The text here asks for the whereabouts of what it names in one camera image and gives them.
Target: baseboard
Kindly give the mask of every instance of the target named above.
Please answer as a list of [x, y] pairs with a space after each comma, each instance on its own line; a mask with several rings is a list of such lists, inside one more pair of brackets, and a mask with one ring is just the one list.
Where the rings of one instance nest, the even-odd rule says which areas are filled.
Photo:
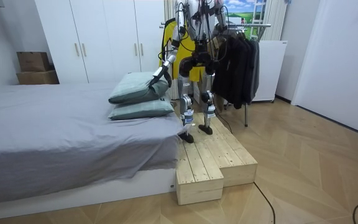
[[314, 111], [311, 111], [311, 110], [309, 110], [309, 109], [306, 109], [306, 108], [304, 108], [304, 107], [302, 107], [302, 106], [298, 106], [298, 105], [297, 105], [297, 107], [299, 107], [299, 108], [301, 108], [301, 109], [304, 109], [305, 111], [309, 111], [310, 113], [313, 113], [313, 114], [315, 114], [315, 115], [317, 115], [317, 116], [320, 116], [320, 117], [322, 117], [322, 118], [325, 118], [325, 119], [327, 119], [327, 120], [329, 120], [329, 121], [332, 121], [332, 122], [334, 122], [334, 123], [336, 123], [336, 124], [341, 125], [341, 126], [344, 127], [344, 128], [350, 129], [350, 130], [352, 130], [352, 131], [358, 133], [358, 130], [356, 130], [356, 129], [352, 128], [352, 127], [349, 127], [349, 126], [346, 125], [346, 124], [342, 124], [342, 123], [340, 123], [340, 122], [338, 122], [338, 121], [336, 121], [336, 120], [333, 120], [333, 119], [331, 119], [331, 118], [327, 118], [327, 117], [324, 116], [324, 115], [321, 115], [321, 114], [319, 114], [319, 113], [316, 113], [316, 112], [314, 112]]
[[276, 98], [279, 99], [279, 100], [282, 100], [282, 101], [284, 101], [284, 102], [286, 102], [286, 103], [291, 104], [291, 100], [286, 99], [286, 98], [284, 98], [284, 97], [282, 97], [282, 96], [278, 96], [277, 94], [276, 94]]

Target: robot leg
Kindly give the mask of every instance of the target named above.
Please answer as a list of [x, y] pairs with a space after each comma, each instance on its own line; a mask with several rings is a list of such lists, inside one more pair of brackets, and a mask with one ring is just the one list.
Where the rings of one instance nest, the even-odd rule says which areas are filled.
[[[190, 70], [193, 68], [193, 59], [191, 57], [184, 58], [180, 62], [179, 66], [179, 76], [178, 76], [178, 90], [180, 95], [180, 119], [182, 120], [183, 125], [191, 124], [193, 122], [193, 113], [194, 110], [191, 107], [193, 102], [192, 99], [188, 96], [190, 88]], [[190, 130], [180, 134], [184, 141], [188, 143], [193, 143], [193, 136], [190, 134]]]
[[204, 125], [199, 125], [198, 128], [206, 134], [211, 135], [212, 128], [210, 127], [211, 118], [215, 117], [214, 95], [211, 93], [212, 83], [214, 82], [215, 73], [213, 70], [205, 68], [203, 74], [203, 89], [201, 90], [201, 100], [203, 101]]

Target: window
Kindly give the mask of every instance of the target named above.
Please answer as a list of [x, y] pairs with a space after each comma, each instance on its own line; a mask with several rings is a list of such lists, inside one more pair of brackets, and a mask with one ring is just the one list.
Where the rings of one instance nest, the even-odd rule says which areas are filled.
[[[263, 24], [266, 0], [224, 0], [229, 11], [230, 23], [234, 24]], [[260, 28], [246, 27], [246, 37], [256, 38]]]

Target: gray bed sheet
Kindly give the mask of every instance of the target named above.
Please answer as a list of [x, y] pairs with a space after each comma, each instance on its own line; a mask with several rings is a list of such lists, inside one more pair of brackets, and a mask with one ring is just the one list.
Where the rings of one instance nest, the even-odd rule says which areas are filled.
[[112, 83], [0, 87], [0, 202], [174, 168], [174, 113], [107, 119]]

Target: white wardrobe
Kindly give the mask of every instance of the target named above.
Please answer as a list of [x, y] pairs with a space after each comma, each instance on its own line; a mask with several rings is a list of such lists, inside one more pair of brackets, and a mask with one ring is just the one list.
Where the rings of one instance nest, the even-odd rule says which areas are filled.
[[158, 69], [163, 0], [35, 0], [60, 83]]

